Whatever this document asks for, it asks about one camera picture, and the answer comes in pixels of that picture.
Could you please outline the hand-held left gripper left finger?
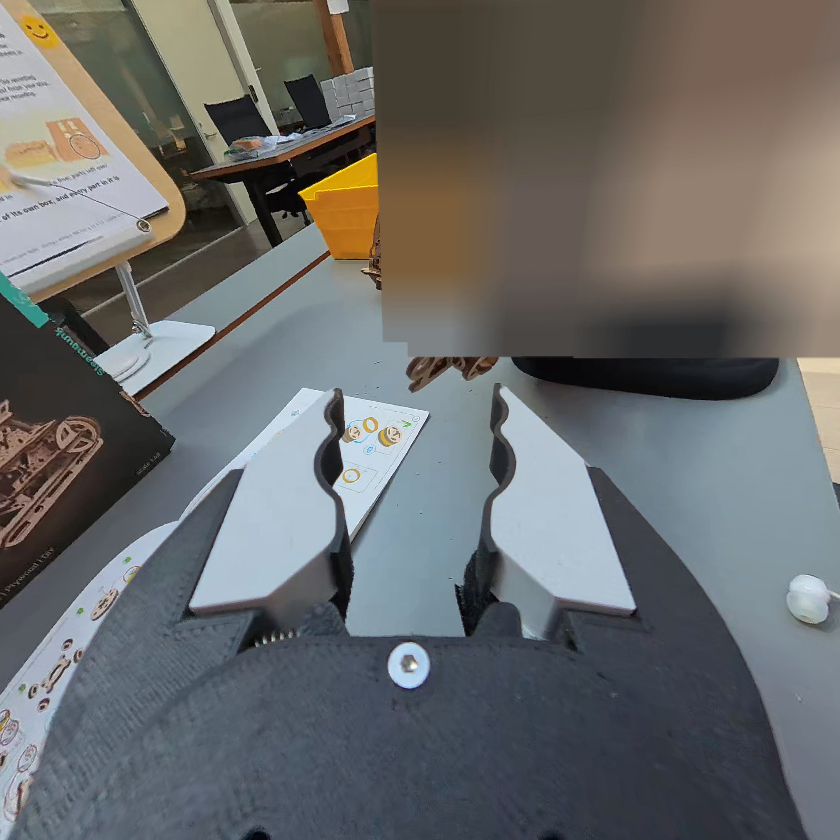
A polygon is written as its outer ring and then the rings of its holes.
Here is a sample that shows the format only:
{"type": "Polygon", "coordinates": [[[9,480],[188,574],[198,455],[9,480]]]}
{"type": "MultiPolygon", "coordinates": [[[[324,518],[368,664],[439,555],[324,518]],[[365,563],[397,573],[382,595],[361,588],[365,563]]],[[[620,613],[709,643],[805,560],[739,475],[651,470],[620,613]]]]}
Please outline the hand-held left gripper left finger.
{"type": "Polygon", "coordinates": [[[259,610],[283,631],[331,602],[344,620],[354,567],[343,502],[343,394],[328,390],[240,467],[189,603],[198,616],[259,610]]]}

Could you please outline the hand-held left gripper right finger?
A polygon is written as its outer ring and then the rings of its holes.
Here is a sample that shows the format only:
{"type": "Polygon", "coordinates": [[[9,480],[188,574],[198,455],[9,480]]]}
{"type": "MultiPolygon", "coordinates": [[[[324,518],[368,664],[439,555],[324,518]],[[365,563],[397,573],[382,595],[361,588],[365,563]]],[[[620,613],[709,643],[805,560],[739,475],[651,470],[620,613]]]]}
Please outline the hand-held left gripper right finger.
{"type": "Polygon", "coordinates": [[[465,568],[464,631],[497,603],[551,639],[566,611],[632,616],[637,604],[585,460],[507,386],[491,399],[490,473],[465,568]]]}

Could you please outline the small white round plug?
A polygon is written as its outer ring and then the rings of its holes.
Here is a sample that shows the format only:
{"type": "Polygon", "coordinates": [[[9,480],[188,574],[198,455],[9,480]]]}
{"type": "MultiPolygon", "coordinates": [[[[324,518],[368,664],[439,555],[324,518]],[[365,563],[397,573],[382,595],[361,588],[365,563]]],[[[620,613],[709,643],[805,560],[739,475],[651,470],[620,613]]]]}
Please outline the small white round plug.
{"type": "Polygon", "coordinates": [[[798,574],[789,583],[785,602],[797,621],[815,626],[828,620],[832,604],[839,602],[839,593],[814,575],[798,574]]]}

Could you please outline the black office chair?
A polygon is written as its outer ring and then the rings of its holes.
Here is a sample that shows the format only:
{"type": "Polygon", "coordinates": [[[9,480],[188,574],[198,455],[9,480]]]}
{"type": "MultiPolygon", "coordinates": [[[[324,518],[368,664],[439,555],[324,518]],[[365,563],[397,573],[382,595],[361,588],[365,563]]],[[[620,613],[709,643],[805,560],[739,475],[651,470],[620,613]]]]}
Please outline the black office chair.
{"type": "Polygon", "coordinates": [[[312,74],[285,80],[285,88],[307,130],[324,129],[332,123],[319,83],[312,74]]]}
{"type": "MultiPolygon", "coordinates": [[[[274,151],[278,145],[270,134],[255,103],[250,96],[232,101],[205,104],[208,116],[227,143],[227,151],[234,156],[242,152],[245,157],[274,151]]],[[[299,192],[306,186],[301,182],[290,162],[285,161],[246,174],[245,186],[255,192],[265,210],[283,217],[291,214],[300,217],[305,226],[310,225],[306,204],[299,192]]]]}

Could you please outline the yellow plastic bin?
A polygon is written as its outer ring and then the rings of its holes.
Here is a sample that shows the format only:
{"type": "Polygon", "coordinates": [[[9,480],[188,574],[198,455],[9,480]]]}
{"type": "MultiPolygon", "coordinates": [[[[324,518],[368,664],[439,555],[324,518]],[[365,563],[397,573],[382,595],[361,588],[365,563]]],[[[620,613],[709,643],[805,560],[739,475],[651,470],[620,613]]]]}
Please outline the yellow plastic bin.
{"type": "Polygon", "coordinates": [[[376,153],[301,190],[299,196],[333,258],[369,258],[379,214],[376,153]]]}

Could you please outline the wooden document stand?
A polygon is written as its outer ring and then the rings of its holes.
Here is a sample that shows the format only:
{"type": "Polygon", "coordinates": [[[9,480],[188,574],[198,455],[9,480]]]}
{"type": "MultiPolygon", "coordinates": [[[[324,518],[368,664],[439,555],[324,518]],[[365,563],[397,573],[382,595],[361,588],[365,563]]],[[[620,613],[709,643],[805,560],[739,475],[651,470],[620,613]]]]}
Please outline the wooden document stand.
{"type": "Polygon", "coordinates": [[[137,396],[201,349],[216,333],[215,328],[204,324],[172,320],[149,322],[132,276],[132,258],[169,241],[181,230],[186,218],[182,196],[170,176],[47,22],[27,2],[2,2],[2,9],[7,10],[19,22],[22,22],[25,16],[35,19],[31,33],[37,37],[36,45],[46,49],[45,55],[49,63],[84,108],[107,131],[119,150],[163,195],[169,206],[166,211],[148,220],[139,221],[140,228],[144,229],[144,224],[148,224],[150,232],[142,235],[137,245],[120,246],[118,252],[112,252],[96,262],[90,260],[82,262],[79,266],[65,266],[32,285],[24,285],[17,278],[6,277],[16,289],[31,301],[37,302],[64,293],[82,281],[114,268],[129,303],[132,332],[127,339],[100,353],[94,361],[110,374],[124,391],[137,396]]]}

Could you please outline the printed instruction sheet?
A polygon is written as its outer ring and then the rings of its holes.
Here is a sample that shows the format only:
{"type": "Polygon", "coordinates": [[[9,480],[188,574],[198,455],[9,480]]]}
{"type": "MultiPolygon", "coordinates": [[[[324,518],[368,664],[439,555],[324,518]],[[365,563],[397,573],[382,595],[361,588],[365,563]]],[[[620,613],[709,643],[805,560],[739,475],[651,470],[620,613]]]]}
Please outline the printed instruction sheet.
{"type": "Polygon", "coordinates": [[[35,19],[2,9],[2,273],[24,285],[137,245],[163,195],[119,150],[36,45],[35,19]]]}

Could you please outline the brown-edged office desk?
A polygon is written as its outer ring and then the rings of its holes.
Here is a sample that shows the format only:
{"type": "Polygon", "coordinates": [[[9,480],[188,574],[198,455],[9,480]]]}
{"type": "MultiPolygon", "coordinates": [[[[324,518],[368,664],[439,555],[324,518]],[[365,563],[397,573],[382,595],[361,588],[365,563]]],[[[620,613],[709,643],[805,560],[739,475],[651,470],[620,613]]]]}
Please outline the brown-edged office desk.
{"type": "Polygon", "coordinates": [[[279,165],[291,165],[296,175],[320,171],[339,156],[358,151],[375,141],[375,114],[355,117],[341,125],[310,133],[299,140],[279,143],[269,152],[251,159],[213,164],[192,172],[197,182],[217,182],[226,186],[242,184],[255,209],[269,246],[280,245],[283,238],[275,224],[265,188],[264,172],[279,165]]]}

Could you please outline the stack of white boxes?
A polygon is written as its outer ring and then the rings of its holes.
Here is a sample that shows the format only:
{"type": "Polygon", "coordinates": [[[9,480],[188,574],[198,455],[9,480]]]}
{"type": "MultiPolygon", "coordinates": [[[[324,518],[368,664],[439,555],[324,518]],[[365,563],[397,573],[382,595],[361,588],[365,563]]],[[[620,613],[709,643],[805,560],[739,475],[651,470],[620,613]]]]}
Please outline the stack of white boxes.
{"type": "Polygon", "coordinates": [[[320,82],[332,124],[375,114],[374,69],[367,66],[320,82]]]}

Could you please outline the black model kit box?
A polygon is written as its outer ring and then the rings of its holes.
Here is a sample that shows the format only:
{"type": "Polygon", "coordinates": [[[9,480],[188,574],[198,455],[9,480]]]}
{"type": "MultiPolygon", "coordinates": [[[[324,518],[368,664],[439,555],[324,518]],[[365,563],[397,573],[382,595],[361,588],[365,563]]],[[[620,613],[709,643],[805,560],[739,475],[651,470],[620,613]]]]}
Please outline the black model kit box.
{"type": "Polygon", "coordinates": [[[174,437],[36,306],[1,307],[1,604],[167,456],[174,437]]]}

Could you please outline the wooden gear assembly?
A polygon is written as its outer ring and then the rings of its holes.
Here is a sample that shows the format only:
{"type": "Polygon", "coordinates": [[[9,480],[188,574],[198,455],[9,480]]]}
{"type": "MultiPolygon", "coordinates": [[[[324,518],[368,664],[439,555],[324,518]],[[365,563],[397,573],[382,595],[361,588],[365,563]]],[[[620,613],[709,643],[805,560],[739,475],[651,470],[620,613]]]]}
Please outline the wooden gear assembly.
{"type": "Polygon", "coordinates": [[[497,356],[417,356],[406,368],[408,391],[419,392],[448,370],[457,371],[463,381],[471,382],[491,371],[498,361],[497,356]]]}

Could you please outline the wooden model piece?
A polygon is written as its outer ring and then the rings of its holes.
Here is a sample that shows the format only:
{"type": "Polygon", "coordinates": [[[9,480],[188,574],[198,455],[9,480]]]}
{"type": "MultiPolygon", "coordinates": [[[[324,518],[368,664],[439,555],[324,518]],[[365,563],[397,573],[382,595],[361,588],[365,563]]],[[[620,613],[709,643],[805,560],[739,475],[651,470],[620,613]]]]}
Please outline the wooden model piece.
{"type": "Polygon", "coordinates": [[[381,268],[382,234],[381,234],[381,225],[380,225],[379,214],[377,214],[377,217],[375,219],[373,239],[372,239],[372,242],[371,242],[371,247],[369,249],[368,258],[369,258],[368,265],[367,265],[367,267],[362,268],[361,272],[371,279],[371,281],[374,283],[374,287],[378,291],[381,291],[382,290],[382,268],[381,268]]]}

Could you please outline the illustrated assembly booklet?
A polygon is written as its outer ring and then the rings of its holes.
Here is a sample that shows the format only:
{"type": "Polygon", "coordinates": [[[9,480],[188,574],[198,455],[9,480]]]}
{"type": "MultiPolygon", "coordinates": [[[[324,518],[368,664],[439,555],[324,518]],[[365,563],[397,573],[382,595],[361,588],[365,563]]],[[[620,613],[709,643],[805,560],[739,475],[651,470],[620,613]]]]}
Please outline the illustrated assembly booklet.
{"type": "MultiPolygon", "coordinates": [[[[153,528],[117,553],[80,585],[72,601],[2,691],[2,828],[9,838],[26,802],[58,705],[105,617],[175,526],[182,523],[231,469],[246,467],[297,421],[309,418],[323,392],[302,388],[231,462],[212,478],[175,521],[153,528]]],[[[342,472],[333,484],[353,539],[428,418],[428,412],[345,396],[340,443],[342,472]]]]}

